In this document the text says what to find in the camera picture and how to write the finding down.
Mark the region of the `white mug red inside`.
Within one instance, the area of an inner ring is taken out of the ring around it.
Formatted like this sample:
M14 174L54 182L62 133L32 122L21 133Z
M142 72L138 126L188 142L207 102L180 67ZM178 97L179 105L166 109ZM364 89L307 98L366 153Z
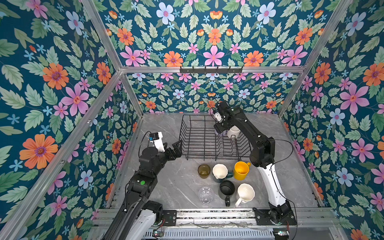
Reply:
M233 126L227 131L227 136L235 140L239 137L240 133L241 130L237 126Z

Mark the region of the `olive green glass cup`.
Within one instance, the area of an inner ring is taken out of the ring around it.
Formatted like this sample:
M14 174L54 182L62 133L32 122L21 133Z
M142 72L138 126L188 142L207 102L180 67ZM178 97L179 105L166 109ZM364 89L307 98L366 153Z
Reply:
M210 173L211 173L211 167L209 165L201 164L198 167L198 174L199 174L200 178L206 179L209 177Z

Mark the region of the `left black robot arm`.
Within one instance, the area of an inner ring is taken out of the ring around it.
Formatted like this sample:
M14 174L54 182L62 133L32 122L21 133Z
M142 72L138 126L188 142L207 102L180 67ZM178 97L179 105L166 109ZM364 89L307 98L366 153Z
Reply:
M171 148L162 144L145 148L140 157L140 166L125 187L125 198L116 217L103 236L104 240L140 240L155 223L163 219L163 205L149 198L158 183L158 174L169 161L182 156L182 141Z

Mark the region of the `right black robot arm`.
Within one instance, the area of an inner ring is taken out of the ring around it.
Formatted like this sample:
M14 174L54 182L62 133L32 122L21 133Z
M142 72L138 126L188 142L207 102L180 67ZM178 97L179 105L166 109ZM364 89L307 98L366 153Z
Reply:
M223 101L216 105L216 109L215 130L222 133L229 132L230 129L236 127L252 146L249 158L251 164L261 173L267 189L270 207L268 218L275 225L282 224L289 219L295 221L290 201L285 197L276 174L276 140L257 129L240 107L230 107L227 102Z

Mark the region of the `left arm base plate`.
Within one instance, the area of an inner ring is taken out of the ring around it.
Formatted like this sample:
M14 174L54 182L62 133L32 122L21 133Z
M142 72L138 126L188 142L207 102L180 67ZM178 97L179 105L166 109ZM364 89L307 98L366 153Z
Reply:
M157 213L155 226L173 227L176 225L177 210L160 210Z

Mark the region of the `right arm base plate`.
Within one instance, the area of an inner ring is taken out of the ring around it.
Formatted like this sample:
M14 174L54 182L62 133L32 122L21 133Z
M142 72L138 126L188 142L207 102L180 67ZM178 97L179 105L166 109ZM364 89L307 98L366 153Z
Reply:
M261 210L257 208L252 208L252 211L255 214L255 220L259 226L267 225L289 225L294 226L297 224L296 216L292 210L287 210L281 212L280 210Z

